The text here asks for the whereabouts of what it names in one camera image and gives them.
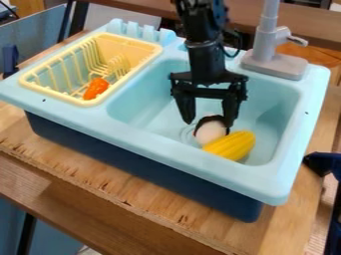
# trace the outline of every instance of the gray faucet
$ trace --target gray faucet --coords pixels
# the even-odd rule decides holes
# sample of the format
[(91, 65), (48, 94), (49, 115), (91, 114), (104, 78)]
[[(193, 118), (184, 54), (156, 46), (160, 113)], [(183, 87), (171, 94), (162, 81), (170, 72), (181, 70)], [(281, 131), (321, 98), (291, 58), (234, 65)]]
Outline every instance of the gray faucet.
[(260, 24), (256, 29), (253, 49), (241, 60), (244, 69), (289, 80), (302, 79), (308, 62), (302, 58), (276, 54), (278, 45), (292, 42), (306, 47), (308, 42), (294, 37), (288, 27), (277, 27), (280, 0), (264, 0)]

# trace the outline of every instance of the black robotic claw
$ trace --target black robotic claw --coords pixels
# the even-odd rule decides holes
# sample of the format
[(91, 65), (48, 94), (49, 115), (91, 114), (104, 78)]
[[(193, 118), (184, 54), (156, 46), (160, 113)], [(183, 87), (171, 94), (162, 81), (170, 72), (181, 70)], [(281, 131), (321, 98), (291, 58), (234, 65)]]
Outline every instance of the black robotic claw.
[[(171, 94), (182, 119), (195, 118), (195, 98), (222, 100), (225, 125), (230, 128), (238, 117), (242, 101), (247, 100), (246, 76), (225, 68), (222, 31), (228, 9), (222, 0), (175, 0), (186, 33), (190, 72), (170, 74)], [(229, 84), (226, 89), (210, 89), (213, 84)]]
[(190, 72), (170, 74), (171, 95), (175, 98), (182, 119), (190, 124), (195, 118), (195, 99), (222, 100), (222, 111), (227, 128), (232, 127), (238, 117), (242, 101), (247, 100), (246, 82), (248, 78), (236, 73), (226, 71), (215, 83), (230, 83), (228, 89), (198, 88), (191, 82)]

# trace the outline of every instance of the wooden surface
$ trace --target wooden surface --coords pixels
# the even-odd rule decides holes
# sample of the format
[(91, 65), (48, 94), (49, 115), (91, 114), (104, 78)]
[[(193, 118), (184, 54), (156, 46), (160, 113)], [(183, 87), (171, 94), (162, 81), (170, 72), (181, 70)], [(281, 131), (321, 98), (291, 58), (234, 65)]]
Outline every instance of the wooden surface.
[(276, 52), (309, 60), (309, 63), (335, 68), (341, 65), (341, 52), (308, 46), (305, 48), (287, 43), (277, 47)]
[[(92, 3), (176, 19), (171, 0), (86, 0)], [(225, 0), (232, 25), (253, 34), (259, 23), (263, 0)], [(341, 51), (341, 13), (281, 3), (279, 25), (309, 40), (310, 45)]]
[(332, 174), (327, 175), (323, 180), (322, 196), (312, 233), (305, 248), (305, 255), (324, 255), (338, 183)]
[[(340, 90), (308, 152), (331, 150)], [(291, 255), (308, 243), (322, 181), (304, 166), (288, 202), (247, 224), (36, 136), (17, 108), (1, 103), (0, 117), (0, 194), (104, 254)]]
[(15, 5), (20, 18), (32, 15), (45, 10), (44, 0), (11, 0), (12, 5)]

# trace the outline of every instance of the yellow dish rack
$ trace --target yellow dish rack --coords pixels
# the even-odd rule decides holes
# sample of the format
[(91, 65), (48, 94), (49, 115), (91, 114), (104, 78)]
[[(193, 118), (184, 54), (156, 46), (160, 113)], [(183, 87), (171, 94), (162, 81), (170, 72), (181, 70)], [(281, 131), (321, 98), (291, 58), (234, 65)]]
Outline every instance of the yellow dish rack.
[[(19, 78), (31, 90), (82, 106), (95, 106), (163, 51), (162, 46), (110, 33), (98, 33), (50, 58)], [(92, 79), (109, 87), (83, 100)]]

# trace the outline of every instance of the faucet base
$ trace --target faucet base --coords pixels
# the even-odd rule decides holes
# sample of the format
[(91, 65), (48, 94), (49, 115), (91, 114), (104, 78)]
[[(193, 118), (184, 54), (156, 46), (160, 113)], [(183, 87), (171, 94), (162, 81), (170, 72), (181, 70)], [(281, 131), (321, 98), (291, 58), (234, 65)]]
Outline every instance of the faucet base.
[(241, 60), (241, 67), (257, 73), (299, 81), (308, 66), (305, 59), (284, 54), (275, 54), (267, 62), (256, 61), (252, 58), (252, 51), (246, 52)]

